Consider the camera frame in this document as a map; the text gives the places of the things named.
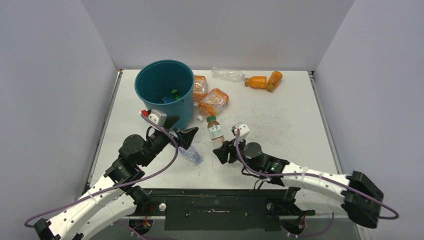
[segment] tabletop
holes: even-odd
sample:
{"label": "tabletop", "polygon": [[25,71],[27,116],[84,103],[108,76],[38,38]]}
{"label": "tabletop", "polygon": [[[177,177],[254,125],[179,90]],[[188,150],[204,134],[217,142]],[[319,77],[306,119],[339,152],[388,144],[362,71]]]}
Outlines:
{"label": "tabletop", "polygon": [[[140,117],[146,109],[137,96],[134,82],[140,70],[124,70],[117,86],[110,118],[92,172],[93,185],[117,159],[118,149],[126,137],[138,134],[145,137],[149,124]],[[317,171],[336,174],[337,167],[311,80],[307,71],[280,71],[282,81],[274,92],[245,87],[243,82],[215,79],[210,70],[194,70],[207,79],[208,89],[219,88],[229,96],[226,108],[216,116],[226,140],[232,140],[231,127],[244,122],[250,128],[246,141],[257,142],[264,153],[288,160]],[[248,76],[267,76],[272,71],[247,70]],[[143,188],[171,189],[252,189],[256,178],[241,174],[242,164],[221,164],[213,154],[213,145],[204,120],[189,124],[199,127],[192,145],[203,156],[195,165],[179,155],[175,163],[162,174],[138,183]],[[149,164],[143,167],[147,175],[163,168],[172,159],[175,149],[168,145]],[[263,189],[282,189],[264,184]]]}

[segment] wall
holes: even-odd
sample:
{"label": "wall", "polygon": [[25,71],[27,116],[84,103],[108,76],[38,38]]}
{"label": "wall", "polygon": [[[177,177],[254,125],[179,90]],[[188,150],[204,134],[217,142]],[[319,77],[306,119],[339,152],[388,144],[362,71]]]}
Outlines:
{"label": "wall", "polygon": [[0,239],[73,201],[88,176],[116,79],[79,0],[0,3]]}
{"label": "wall", "polygon": [[354,0],[82,0],[119,68],[314,70]]}
{"label": "wall", "polygon": [[400,213],[376,240],[424,235],[423,25],[422,0],[356,0],[314,75],[343,170],[366,173]]}

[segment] teal bin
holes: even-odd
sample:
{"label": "teal bin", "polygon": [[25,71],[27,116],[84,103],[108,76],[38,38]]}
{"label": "teal bin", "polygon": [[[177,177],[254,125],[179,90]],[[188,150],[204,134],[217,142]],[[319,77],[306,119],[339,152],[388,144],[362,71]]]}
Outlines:
{"label": "teal bin", "polygon": [[[172,127],[179,129],[186,129],[193,118],[194,85],[193,71],[176,60],[153,62],[135,78],[135,92],[146,108],[160,110],[168,116],[179,116],[179,121]],[[174,98],[173,90],[178,90],[180,99]]]}

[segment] bottle label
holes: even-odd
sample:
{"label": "bottle label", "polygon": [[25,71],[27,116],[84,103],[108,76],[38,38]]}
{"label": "bottle label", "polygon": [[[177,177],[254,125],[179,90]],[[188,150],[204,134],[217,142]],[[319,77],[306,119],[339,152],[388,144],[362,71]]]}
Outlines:
{"label": "bottle label", "polygon": [[219,137],[224,137],[223,131],[221,130],[220,125],[213,125],[207,129],[209,131],[210,139],[217,139]]}

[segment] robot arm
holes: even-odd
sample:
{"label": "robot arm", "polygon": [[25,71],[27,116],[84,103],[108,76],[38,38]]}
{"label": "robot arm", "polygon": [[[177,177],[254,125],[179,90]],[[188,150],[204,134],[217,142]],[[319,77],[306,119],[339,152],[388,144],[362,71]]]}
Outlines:
{"label": "robot arm", "polygon": [[213,153],[222,164],[234,163],[242,158],[244,166],[260,174],[264,182],[290,187],[292,201],[300,211],[316,210],[323,213],[347,215],[354,223],[376,228],[381,206],[363,197],[365,193],[382,202],[383,192],[363,173],[352,175],[331,174],[308,169],[285,159],[262,152],[256,142],[246,144],[249,127],[240,122],[232,127],[238,138],[225,141]]}
{"label": "robot arm", "polygon": [[[140,186],[133,186],[145,175],[139,165],[149,165],[171,142],[162,131],[168,131],[180,118],[167,116],[158,110],[142,111],[141,114],[148,122],[154,123],[154,132],[146,140],[136,134],[128,136],[119,149],[118,158],[79,198],[78,203],[48,220],[38,220],[34,228],[41,240],[86,240],[114,221],[133,213],[136,207],[143,209],[148,206],[149,195]],[[198,127],[174,128],[177,137],[174,136],[173,140],[178,146],[188,149],[198,130]]]}

